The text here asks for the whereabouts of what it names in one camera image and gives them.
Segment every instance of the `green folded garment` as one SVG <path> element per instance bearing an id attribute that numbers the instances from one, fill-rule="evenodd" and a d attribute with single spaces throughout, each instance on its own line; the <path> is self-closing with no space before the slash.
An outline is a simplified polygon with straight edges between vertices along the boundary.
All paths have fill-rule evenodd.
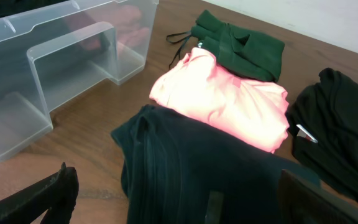
<path id="1" fill-rule="evenodd" d="M 191 28 L 217 63 L 242 78 L 278 82 L 284 43 L 267 34 L 223 23 L 205 10 Z"/>

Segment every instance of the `wooden table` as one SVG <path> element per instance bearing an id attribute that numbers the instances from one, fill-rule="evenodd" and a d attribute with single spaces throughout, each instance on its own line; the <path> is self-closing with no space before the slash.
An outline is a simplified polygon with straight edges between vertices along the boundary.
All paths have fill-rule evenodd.
<path id="1" fill-rule="evenodd" d="M 288 90 L 290 103 L 306 86 L 318 82 L 318 73 L 326 67 L 358 83 L 358 54 L 199 0 L 161 0 L 144 71 L 121 86 L 105 80 L 53 111 L 51 133 L 0 163 L 0 200 L 56 172 L 65 161 L 76 168 L 80 181 L 71 222 L 125 223 L 129 202 L 120 184 L 123 155 L 110 131 L 151 102 L 148 95 L 154 81 L 168 71 L 179 47 L 167 43 L 165 36 L 190 30 L 204 9 L 222 21 L 285 42 L 278 84 Z M 195 43 L 192 39 L 184 52 Z M 291 137 L 276 153 L 295 161 L 290 151 Z"/>

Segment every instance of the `transparent container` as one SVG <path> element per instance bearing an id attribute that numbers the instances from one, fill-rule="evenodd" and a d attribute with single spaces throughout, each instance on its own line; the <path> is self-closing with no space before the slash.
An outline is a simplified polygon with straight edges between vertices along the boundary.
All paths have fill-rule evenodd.
<path id="1" fill-rule="evenodd" d="M 53 129 L 49 112 L 145 65 L 158 0 L 76 0 L 0 18 L 0 161 Z"/>

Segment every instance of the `pink shirt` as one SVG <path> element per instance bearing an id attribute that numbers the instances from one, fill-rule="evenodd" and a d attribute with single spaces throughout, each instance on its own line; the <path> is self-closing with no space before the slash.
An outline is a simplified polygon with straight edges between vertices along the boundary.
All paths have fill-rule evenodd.
<path id="1" fill-rule="evenodd" d="M 272 153 L 287 138 L 286 97 L 283 87 L 239 78 L 199 48 L 161 76 L 150 93 L 162 106 Z"/>

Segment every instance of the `white wall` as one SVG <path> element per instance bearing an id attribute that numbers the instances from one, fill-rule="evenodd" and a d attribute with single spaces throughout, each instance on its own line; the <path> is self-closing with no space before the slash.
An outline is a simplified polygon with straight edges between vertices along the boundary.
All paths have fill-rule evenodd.
<path id="1" fill-rule="evenodd" d="M 358 0 L 204 0 L 358 53 Z"/>

